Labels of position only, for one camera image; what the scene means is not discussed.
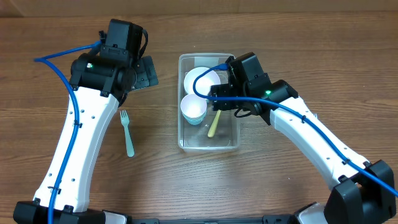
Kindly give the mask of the yellow fork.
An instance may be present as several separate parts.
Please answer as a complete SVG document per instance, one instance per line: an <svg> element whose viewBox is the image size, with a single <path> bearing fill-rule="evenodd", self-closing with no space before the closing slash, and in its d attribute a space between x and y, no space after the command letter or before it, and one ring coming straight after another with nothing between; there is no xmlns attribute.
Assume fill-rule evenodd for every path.
<svg viewBox="0 0 398 224"><path fill-rule="evenodd" d="M217 130L217 127L218 127L218 123L219 123L219 120L220 120L220 115L221 115L221 110L218 110L216 112L214 120L213 120L213 122L212 122L212 124L211 124L211 126L209 128L208 134L207 134L207 136L209 138L213 138L215 133L216 133L216 130Z"/></svg>

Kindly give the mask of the pink cup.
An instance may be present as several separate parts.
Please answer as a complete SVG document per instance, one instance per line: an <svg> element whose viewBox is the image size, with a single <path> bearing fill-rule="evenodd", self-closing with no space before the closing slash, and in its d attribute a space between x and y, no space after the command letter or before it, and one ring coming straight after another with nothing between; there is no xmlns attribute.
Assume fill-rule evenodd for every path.
<svg viewBox="0 0 398 224"><path fill-rule="evenodd" d="M184 117L189 119L198 119L206 113L207 102L204 98L201 98L196 94L189 94L184 96L181 100L180 109Z"/></svg>

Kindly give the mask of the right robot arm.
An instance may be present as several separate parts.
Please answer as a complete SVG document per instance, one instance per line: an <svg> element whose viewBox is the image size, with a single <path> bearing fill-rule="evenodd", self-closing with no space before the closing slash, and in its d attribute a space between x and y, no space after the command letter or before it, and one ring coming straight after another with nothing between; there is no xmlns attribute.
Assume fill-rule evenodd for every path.
<svg viewBox="0 0 398 224"><path fill-rule="evenodd" d="M317 168L330 189L326 204L313 203L295 212L290 223L384 223L397 211L394 173L379 160L369 162L340 141L310 112L285 81L267 74L231 75L209 94L216 110L244 110L291 140Z"/></svg>

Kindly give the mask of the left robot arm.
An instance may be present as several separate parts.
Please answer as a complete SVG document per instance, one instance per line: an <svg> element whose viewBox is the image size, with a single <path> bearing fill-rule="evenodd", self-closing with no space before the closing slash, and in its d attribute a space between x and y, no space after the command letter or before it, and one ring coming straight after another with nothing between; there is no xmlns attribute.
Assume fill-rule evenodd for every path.
<svg viewBox="0 0 398 224"><path fill-rule="evenodd" d="M81 47L71 77L50 62L61 53L37 58L62 80L69 94L68 114L48 172L34 198L17 202L16 223L131 223L118 212L89 208L93 171L105 132L132 90L158 84L145 47L101 44Z"/></svg>

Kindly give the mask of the blue cup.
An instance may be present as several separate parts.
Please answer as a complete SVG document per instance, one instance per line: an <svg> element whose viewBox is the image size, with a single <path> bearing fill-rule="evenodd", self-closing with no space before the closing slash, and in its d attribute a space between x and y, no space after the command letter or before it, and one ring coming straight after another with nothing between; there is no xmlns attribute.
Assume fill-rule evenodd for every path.
<svg viewBox="0 0 398 224"><path fill-rule="evenodd" d="M199 125L204 120L205 117L202 116L202 117L198 117L198 118L191 118L191 117L185 116L184 118L189 124L196 126L196 125Z"/></svg>

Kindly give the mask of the white bowl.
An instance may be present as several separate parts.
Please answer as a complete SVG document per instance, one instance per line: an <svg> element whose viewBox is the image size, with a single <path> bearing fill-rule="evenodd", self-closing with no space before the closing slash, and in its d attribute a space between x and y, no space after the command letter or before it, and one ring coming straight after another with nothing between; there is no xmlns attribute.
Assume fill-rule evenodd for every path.
<svg viewBox="0 0 398 224"><path fill-rule="evenodd" d="M201 75L202 73L206 72L209 70L207 67L197 67L192 70L190 70L184 78L184 89L186 94L194 94L195 92L193 91L193 82L195 79ZM203 77L201 77L197 83L196 83L196 90L199 92L201 95L208 95L210 92L210 88L213 85L220 85L221 80L220 77L217 75L215 71L210 71Z"/></svg>

